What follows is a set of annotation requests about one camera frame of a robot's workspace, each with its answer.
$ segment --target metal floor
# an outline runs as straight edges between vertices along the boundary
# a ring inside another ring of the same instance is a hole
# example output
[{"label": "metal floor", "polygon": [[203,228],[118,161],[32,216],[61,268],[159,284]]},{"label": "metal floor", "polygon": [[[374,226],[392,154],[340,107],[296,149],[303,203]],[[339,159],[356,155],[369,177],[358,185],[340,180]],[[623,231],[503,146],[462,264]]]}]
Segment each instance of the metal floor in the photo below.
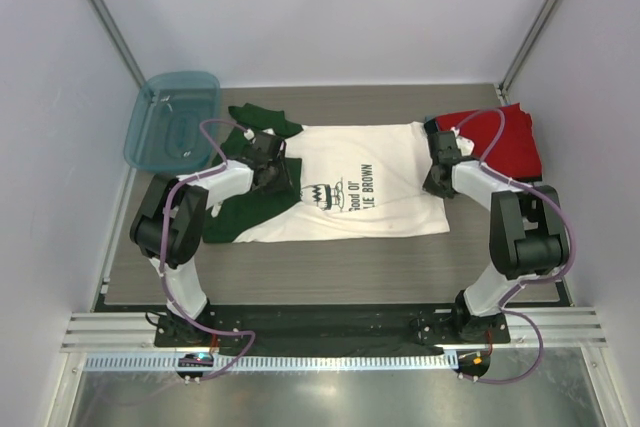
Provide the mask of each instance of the metal floor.
[{"label": "metal floor", "polygon": [[[490,84],[230,89],[228,105],[284,110],[308,125],[394,124],[426,115],[499,105]],[[221,138],[226,138],[221,129]],[[163,304],[160,282],[128,238],[151,176],[138,172],[109,274],[107,304]],[[446,201],[451,232],[407,239],[276,244],[201,244],[200,282],[218,304],[451,302],[489,260],[489,216],[464,197]],[[554,285],[532,286],[521,301],[557,301]]]},{"label": "metal floor", "polygon": [[[535,355],[535,349],[495,351],[487,377],[513,377],[531,365]],[[153,395],[176,377],[84,373],[69,425],[605,426],[579,349],[547,349],[536,372],[509,386],[461,381],[448,370],[282,372],[226,375]],[[117,407],[113,402],[135,405]]]}]

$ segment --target folded clothing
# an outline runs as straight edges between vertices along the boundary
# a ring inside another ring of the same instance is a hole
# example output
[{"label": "folded clothing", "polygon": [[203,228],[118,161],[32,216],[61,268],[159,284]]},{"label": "folded clothing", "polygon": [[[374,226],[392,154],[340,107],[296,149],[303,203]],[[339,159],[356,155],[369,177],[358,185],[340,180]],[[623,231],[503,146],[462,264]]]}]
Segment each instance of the folded clothing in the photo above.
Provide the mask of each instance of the folded clothing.
[{"label": "folded clothing", "polygon": [[[273,129],[287,139],[293,190],[226,200],[217,217],[207,216],[205,242],[408,237],[449,230],[442,199],[421,189],[431,157],[420,123],[303,128],[283,112],[251,104],[229,112],[246,127]],[[244,136],[234,132],[221,147],[233,155],[244,145]]]},{"label": "folded clothing", "polygon": [[[500,107],[500,110],[504,112],[505,127],[500,140],[486,159],[487,164],[492,169],[522,182],[541,180],[542,163],[533,138],[531,116],[520,109],[520,104]],[[474,112],[476,111],[471,110],[440,115],[435,118],[435,122],[439,130],[449,130]],[[460,135],[474,142],[473,155],[480,157],[499,128],[500,116],[487,112],[466,122],[460,129]]]}]

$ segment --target purple cable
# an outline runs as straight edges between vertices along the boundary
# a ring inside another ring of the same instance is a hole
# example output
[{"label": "purple cable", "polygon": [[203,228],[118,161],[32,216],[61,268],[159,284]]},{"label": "purple cable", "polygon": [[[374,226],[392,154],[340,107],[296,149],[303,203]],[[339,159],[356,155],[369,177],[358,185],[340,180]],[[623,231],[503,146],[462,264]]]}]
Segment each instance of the purple cable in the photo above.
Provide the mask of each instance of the purple cable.
[{"label": "purple cable", "polygon": [[[160,274],[162,290],[164,290],[164,293],[167,296],[167,300],[169,300],[169,302],[175,307],[175,309],[180,313],[180,315],[182,316],[182,318],[184,320],[189,322],[191,325],[193,325],[197,329],[202,330],[203,332],[207,332],[209,334],[215,334],[215,335],[219,335],[219,336],[223,336],[223,337],[244,337],[245,335],[249,336],[249,342],[247,343],[247,345],[244,346],[244,348],[240,351],[240,353],[238,355],[236,355],[224,367],[216,370],[215,372],[211,372],[210,374],[203,375],[202,377],[200,377],[200,381],[215,379],[216,377],[220,377],[222,374],[227,372],[231,367],[233,367],[249,351],[249,349],[253,346],[253,343],[255,342],[255,339],[256,339],[256,333],[254,331],[252,331],[252,330],[244,330],[244,331],[239,331],[239,332],[229,332],[229,331],[225,331],[225,330],[211,329],[209,327],[206,327],[206,326],[200,324],[199,322],[196,322],[194,319],[189,317],[189,315],[184,311],[182,306],[176,302],[175,297],[171,293],[171,289],[169,288],[169,285],[167,283],[167,279],[165,278],[165,275],[164,275],[165,272],[166,272],[166,265],[167,265],[166,264],[167,247],[168,247],[167,244],[168,244],[168,239],[169,239],[169,220],[171,218],[171,216],[170,216],[171,205],[173,204],[173,199],[175,198],[176,193],[178,192],[178,190],[180,190],[180,188],[182,188],[185,184],[187,184],[189,182],[193,182],[194,180],[198,180],[198,179],[206,179],[207,177],[211,177],[213,175],[216,175],[216,174],[219,174],[219,173],[223,172],[227,168],[227,156],[222,151],[222,149],[220,148],[218,143],[211,137],[211,135],[209,135],[209,132],[207,132],[206,129],[205,129],[205,127],[208,124],[214,124],[214,123],[215,124],[231,125],[232,127],[240,129],[243,132],[247,132],[248,131],[248,129],[246,129],[243,126],[241,126],[241,125],[239,125],[239,124],[237,124],[237,123],[235,123],[233,121],[230,121],[230,120],[208,119],[208,120],[204,120],[204,121],[202,121],[200,123],[200,132],[211,143],[211,145],[213,146],[214,150],[218,153],[218,155],[222,159],[222,163],[220,164],[220,166],[217,169],[206,171],[205,173],[200,174],[200,175],[192,175],[192,176],[190,176],[190,177],[188,177],[188,178],[186,178],[184,180],[179,181],[169,191],[169,195],[167,196],[167,202],[165,203],[164,210],[163,210],[164,218],[163,218],[163,221],[162,221],[162,240],[161,240],[161,244],[160,244],[160,265],[158,266],[158,272]],[[91,403],[89,404],[89,407],[87,408],[87,411],[83,415],[82,420],[80,422],[80,425],[84,426],[86,424],[86,422],[87,422],[87,420],[89,418],[89,415],[91,414],[91,411],[93,410],[93,408],[95,406],[95,402],[96,402],[96,400],[98,398],[100,398],[104,402],[107,402],[108,404],[116,406],[116,407],[135,407],[135,406],[144,404],[145,402],[148,402],[152,398],[156,397],[158,394],[160,394],[160,393],[164,392],[165,390],[168,390],[168,389],[170,389],[170,388],[172,388],[172,387],[174,387],[174,386],[176,386],[178,384],[182,384],[182,381],[171,382],[169,384],[163,385],[162,387],[160,387],[159,389],[155,390],[154,392],[146,395],[142,399],[131,401],[131,402],[120,402],[120,401],[115,401],[115,400],[109,398],[103,392],[104,385],[100,386],[99,388],[97,388],[96,394],[95,394],[93,400],[91,401]]]},{"label": "purple cable", "polygon": [[564,227],[565,227],[565,230],[567,231],[567,236],[569,237],[569,257],[567,258],[567,262],[565,263],[565,265],[562,266],[560,268],[560,270],[556,274],[550,275],[549,277],[544,277],[542,279],[523,280],[522,282],[519,282],[518,284],[514,285],[511,289],[509,289],[509,291],[507,291],[507,293],[505,295],[503,295],[502,298],[498,301],[498,308],[500,309],[500,311],[502,313],[508,314],[508,315],[515,315],[516,317],[520,317],[520,318],[524,319],[529,325],[531,325],[531,328],[533,328],[533,331],[535,332],[536,337],[538,338],[538,345],[539,345],[538,355],[536,357],[536,360],[533,362],[533,365],[531,365],[531,367],[529,367],[529,369],[527,369],[524,373],[518,375],[517,377],[513,377],[511,379],[504,379],[504,380],[500,380],[500,379],[481,379],[481,378],[472,377],[470,375],[462,374],[463,378],[465,378],[467,380],[474,381],[474,382],[480,382],[482,384],[508,385],[508,384],[512,384],[512,383],[518,382],[520,380],[526,379],[527,377],[529,377],[533,373],[534,370],[536,370],[538,368],[538,366],[540,365],[540,362],[542,362],[542,357],[544,356],[544,342],[542,340],[542,334],[540,333],[540,329],[535,324],[535,322],[533,320],[531,320],[531,318],[529,318],[527,315],[525,315],[525,314],[523,314],[521,312],[515,312],[515,311],[512,311],[512,310],[505,310],[504,306],[518,292],[520,292],[526,285],[548,284],[548,283],[551,283],[551,282],[556,282],[557,280],[559,280],[562,277],[564,277],[567,274],[567,272],[569,272],[569,270],[571,270],[571,268],[573,267],[573,264],[575,263],[575,259],[576,259],[576,248],[575,248],[576,239],[575,239],[575,231],[573,230],[573,226],[571,225],[571,222],[567,218],[566,214],[560,209],[558,204],[556,204],[553,200],[551,200],[545,194],[543,194],[542,192],[539,192],[537,189],[533,188],[532,186],[524,184],[522,182],[515,181],[515,180],[511,179],[510,177],[507,177],[506,175],[503,175],[503,174],[501,174],[499,172],[496,172],[495,170],[489,168],[486,165],[486,163],[485,163],[486,158],[489,156],[489,153],[493,150],[495,145],[498,143],[498,140],[500,140],[500,137],[502,136],[502,133],[504,132],[504,128],[505,128],[505,124],[506,124],[506,118],[505,118],[504,112],[502,112],[502,110],[500,110],[500,109],[477,110],[473,114],[471,114],[468,117],[464,118],[456,126],[456,129],[459,130],[460,127],[462,127],[469,120],[473,119],[474,117],[477,117],[478,115],[482,115],[482,114],[485,114],[485,113],[488,113],[488,112],[496,112],[500,116],[500,127],[498,128],[498,132],[494,136],[493,140],[491,141],[491,143],[489,144],[487,149],[480,156],[480,169],[484,173],[489,175],[490,177],[492,177],[492,178],[494,178],[496,180],[499,180],[500,182],[504,182],[507,185],[513,185],[514,187],[517,187],[517,188],[519,188],[519,189],[521,189],[521,190],[523,190],[523,191],[525,191],[525,192],[527,192],[529,194],[532,194],[532,195],[536,196],[537,198],[539,198],[540,200],[542,200],[543,202],[547,203],[549,205],[549,207],[551,207],[551,209],[556,213],[556,215],[558,217],[560,217],[560,219],[562,220],[562,222],[564,224]]},{"label": "purple cable", "polygon": [[207,177],[212,177],[214,175],[217,175],[217,174],[223,172],[227,168],[227,157],[225,156],[224,152],[222,151],[222,149],[220,148],[218,143],[213,138],[211,138],[209,133],[205,130],[205,126],[207,124],[212,124],[212,123],[231,125],[232,127],[238,128],[238,129],[242,130],[243,132],[247,132],[246,128],[242,127],[241,125],[236,124],[235,122],[229,121],[229,120],[208,119],[208,120],[205,120],[205,121],[200,123],[200,132],[202,132],[202,134],[206,137],[206,139],[211,143],[213,148],[216,150],[216,152],[220,155],[220,157],[222,158],[222,164],[217,169],[213,169],[213,170],[207,171],[204,174],[200,174],[200,175],[197,175],[197,174],[196,175],[192,175],[190,177],[187,177],[186,179],[183,179],[183,180],[179,181],[169,191],[169,195],[167,196],[167,201],[166,201],[165,206],[164,206],[164,218],[163,218],[163,221],[162,221],[162,240],[161,240],[161,243],[160,243],[160,265],[158,266],[158,273],[160,275],[160,280],[161,280],[161,283],[162,283],[162,290],[164,290],[164,293],[167,296],[167,300],[169,301],[169,303],[173,305],[173,307],[178,311],[178,313],[182,316],[182,318],[184,320],[189,322],[196,329],[199,329],[199,330],[201,330],[203,332],[207,332],[207,333],[213,334],[213,335],[219,335],[219,336],[222,336],[222,337],[244,337],[245,335],[249,336],[249,342],[247,342],[247,345],[245,345],[243,347],[243,349],[240,351],[240,353],[238,355],[236,355],[231,360],[231,362],[229,362],[224,367],[216,370],[215,372],[211,372],[210,374],[202,376],[200,378],[201,381],[202,380],[215,379],[216,377],[219,377],[222,374],[224,374],[225,372],[227,372],[231,367],[233,367],[249,351],[249,349],[251,348],[251,346],[253,345],[253,343],[255,342],[255,339],[256,339],[256,333],[254,331],[252,331],[252,330],[242,330],[242,331],[238,331],[238,332],[229,332],[229,331],[225,331],[225,330],[211,329],[209,327],[206,327],[206,326],[200,324],[199,322],[195,321],[191,317],[189,317],[189,315],[185,312],[185,310],[182,308],[182,306],[180,304],[178,304],[178,302],[176,302],[176,299],[173,296],[173,294],[171,293],[171,289],[169,288],[169,284],[167,283],[167,279],[165,277],[165,272],[166,272],[166,268],[167,268],[167,264],[166,264],[166,261],[167,261],[167,247],[168,247],[168,243],[169,243],[169,221],[171,219],[171,209],[172,209],[174,197],[176,196],[178,190],[180,190],[184,185],[188,184],[189,182],[193,182],[193,181],[196,181],[196,180],[199,180],[199,179],[206,179]]}]

